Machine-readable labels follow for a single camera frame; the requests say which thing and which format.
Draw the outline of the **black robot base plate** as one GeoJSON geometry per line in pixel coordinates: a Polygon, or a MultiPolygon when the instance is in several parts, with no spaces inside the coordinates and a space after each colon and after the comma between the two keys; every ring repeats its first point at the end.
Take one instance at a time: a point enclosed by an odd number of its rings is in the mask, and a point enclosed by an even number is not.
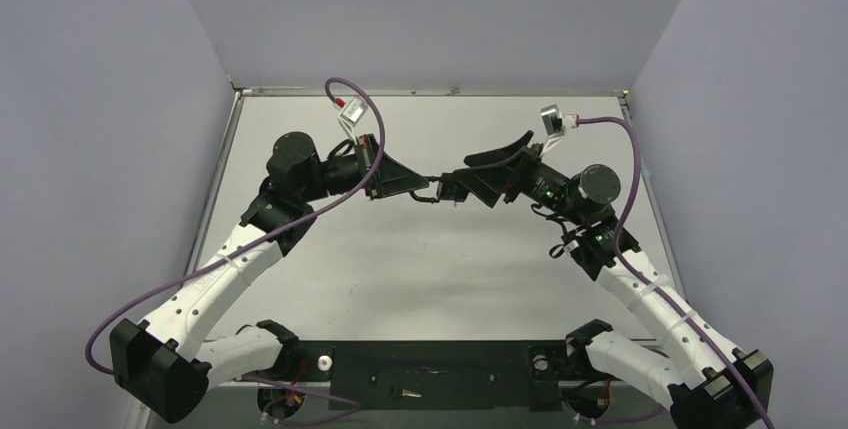
{"type": "Polygon", "coordinates": [[[562,340],[300,341],[257,373],[298,386],[326,383],[333,410],[557,411],[575,387],[606,379],[562,340]]]}

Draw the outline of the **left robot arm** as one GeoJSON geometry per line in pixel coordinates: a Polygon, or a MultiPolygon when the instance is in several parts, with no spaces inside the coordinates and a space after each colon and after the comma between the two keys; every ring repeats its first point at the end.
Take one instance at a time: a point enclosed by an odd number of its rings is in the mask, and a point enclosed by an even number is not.
{"type": "Polygon", "coordinates": [[[109,334],[116,383],[168,423],[186,418],[214,386],[254,371],[291,376],[298,365],[297,338],[282,325],[261,321],[242,334],[207,341],[211,329],[244,291],[288,255],[315,222],[314,201],[364,190],[370,199],[429,186],[389,156],[367,134],[351,155],[321,159],[303,132],[279,137],[267,176],[240,221],[197,278],[134,323],[118,322],[109,334]]]}

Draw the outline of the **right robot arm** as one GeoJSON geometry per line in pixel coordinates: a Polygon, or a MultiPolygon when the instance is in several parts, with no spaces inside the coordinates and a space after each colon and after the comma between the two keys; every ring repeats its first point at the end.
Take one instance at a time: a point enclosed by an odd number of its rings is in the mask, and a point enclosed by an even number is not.
{"type": "Polygon", "coordinates": [[[609,376],[650,397],[679,428],[747,428],[767,422],[774,368],[760,351],[721,335],[681,296],[625,229],[613,208],[621,183],[605,165],[567,176],[545,162],[562,132],[529,136],[469,155],[438,183],[442,200],[474,196],[488,206],[524,196],[563,227],[556,253],[568,255],[648,331],[656,350],[594,320],[567,336],[566,367],[609,376]]]}

